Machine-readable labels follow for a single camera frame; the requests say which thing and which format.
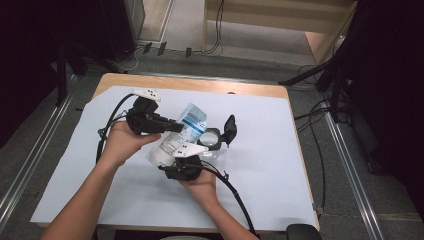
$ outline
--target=table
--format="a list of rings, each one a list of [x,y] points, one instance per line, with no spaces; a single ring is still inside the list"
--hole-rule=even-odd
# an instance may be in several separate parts
[[[121,74],[102,77],[31,222],[47,226],[77,191],[94,167],[97,129],[103,127],[114,105],[132,87],[156,89],[162,96],[156,112],[168,118],[178,118],[187,100],[208,114],[209,127],[223,128],[229,113],[234,113],[238,136],[211,163],[230,174],[229,180],[244,201],[257,232],[282,232],[292,223],[307,223],[319,229],[285,88],[217,79]],[[255,104],[259,103],[262,109],[256,109]],[[121,109],[131,106],[131,101],[126,102]],[[277,113],[260,117],[269,111]],[[257,124],[259,120],[266,121],[263,129]],[[264,144],[264,139],[272,141]],[[99,226],[216,232],[213,222],[189,193],[144,159],[152,147],[144,146],[118,170],[100,214]],[[217,189],[222,205],[247,227],[231,192],[220,182]]]
[[[216,20],[221,0],[206,0],[202,49],[207,21]],[[317,64],[321,64],[355,11],[353,0],[225,0],[223,22],[305,31]]]

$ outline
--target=person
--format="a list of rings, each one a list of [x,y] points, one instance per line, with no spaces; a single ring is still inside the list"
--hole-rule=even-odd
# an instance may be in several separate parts
[[[142,146],[159,138],[160,134],[135,135],[125,121],[117,122],[110,130],[98,163],[41,239],[91,239],[118,168]],[[196,180],[180,184],[211,217],[224,239],[258,239],[219,203],[214,174],[203,170]]]

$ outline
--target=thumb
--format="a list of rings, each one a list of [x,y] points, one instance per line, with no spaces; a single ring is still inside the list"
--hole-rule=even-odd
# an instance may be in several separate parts
[[[155,141],[159,140],[160,137],[161,137],[161,135],[159,133],[138,136],[139,143],[141,144],[140,147],[142,147],[146,144],[155,142]]]

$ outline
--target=white plastic part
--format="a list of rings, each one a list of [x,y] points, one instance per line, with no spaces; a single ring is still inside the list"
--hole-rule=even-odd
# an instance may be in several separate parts
[[[139,97],[144,97],[147,99],[155,100],[160,102],[160,96],[159,94],[152,89],[131,89],[130,93],[137,95]]]
[[[173,156],[187,158],[206,151],[209,151],[209,148],[186,142],[175,150]]]

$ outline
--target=white paper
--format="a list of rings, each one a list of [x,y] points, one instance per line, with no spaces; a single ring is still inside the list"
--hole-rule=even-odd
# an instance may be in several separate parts
[[[31,222],[50,223],[95,165],[99,136],[117,103],[131,87],[112,87],[88,103]],[[243,200],[258,231],[285,231],[289,224],[316,226],[303,160],[288,99],[156,89],[156,113],[177,119],[189,102],[202,109],[208,127],[223,131],[231,114],[237,137],[212,160]],[[121,107],[132,107],[132,97]],[[215,229],[215,225],[176,181],[145,158],[144,146],[117,172],[99,224]],[[246,219],[231,191],[218,181],[222,205],[245,227]]]

